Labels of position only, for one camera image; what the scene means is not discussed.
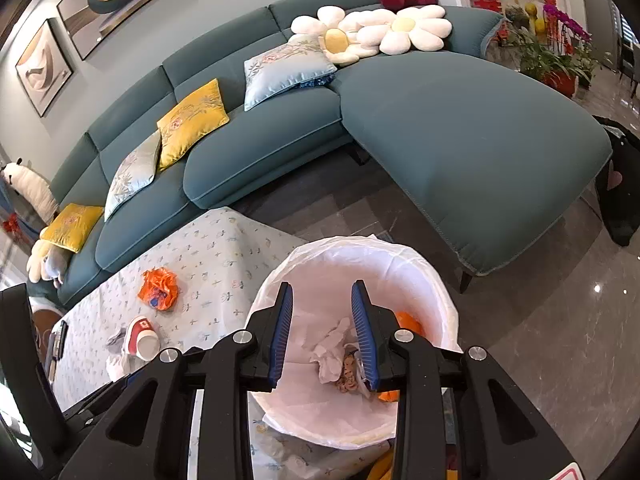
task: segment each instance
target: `teal sofa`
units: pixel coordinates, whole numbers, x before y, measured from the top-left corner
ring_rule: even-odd
[[[124,157],[181,99],[218,78],[230,121],[102,219],[58,291],[66,308],[203,210],[229,205],[355,139],[389,172],[473,274],[532,244],[606,163],[609,140],[587,112],[482,60],[502,17],[447,7],[442,52],[361,60],[328,87],[296,89],[245,112],[244,61],[290,37],[318,7],[378,0],[282,0],[175,52],[85,132],[52,181],[64,207],[105,203]]]

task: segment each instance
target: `table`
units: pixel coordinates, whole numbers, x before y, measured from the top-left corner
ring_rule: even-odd
[[[149,249],[111,276],[63,318],[69,325],[53,392],[64,411],[110,382],[107,339],[139,315],[153,323],[161,347],[186,351],[211,348],[245,326],[255,295],[295,248],[306,242],[255,222],[228,207],[210,210]],[[142,273],[166,266],[177,275],[180,293],[174,307],[158,312],[137,293]],[[136,368],[144,365],[137,360]],[[267,426],[264,412],[249,396],[252,461],[256,480],[348,478],[379,457],[386,442],[341,451],[283,435]],[[196,478],[202,395],[196,396],[188,478]]]

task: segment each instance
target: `dark tile floor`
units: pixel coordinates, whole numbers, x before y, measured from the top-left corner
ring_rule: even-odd
[[[576,100],[640,128],[638,99],[608,70]],[[423,254],[460,312],[460,345],[490,350],[592,480],[640,415],[640,239],[621,249],[584,200],[506,268],[457,292],[460,264],[375,161],[320,158],[246,197],[240,212],[306,240],[390,235]]]

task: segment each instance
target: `yellow pillow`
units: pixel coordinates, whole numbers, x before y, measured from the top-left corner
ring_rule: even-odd
[[[162,136],[158,170],[166,170],[202,137],[228,122],[217,79],[194,90],[158,121]]]
[[[68,204],[47,228],[42,239],[79,253],[103,211],[103,207]]]

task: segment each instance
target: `red flower pot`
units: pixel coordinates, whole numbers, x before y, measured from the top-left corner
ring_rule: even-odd
[[[575,75],[567,75],[558,71],[546,74],[542,78],[542,82],[571,99],[575,94],[575,79]]]

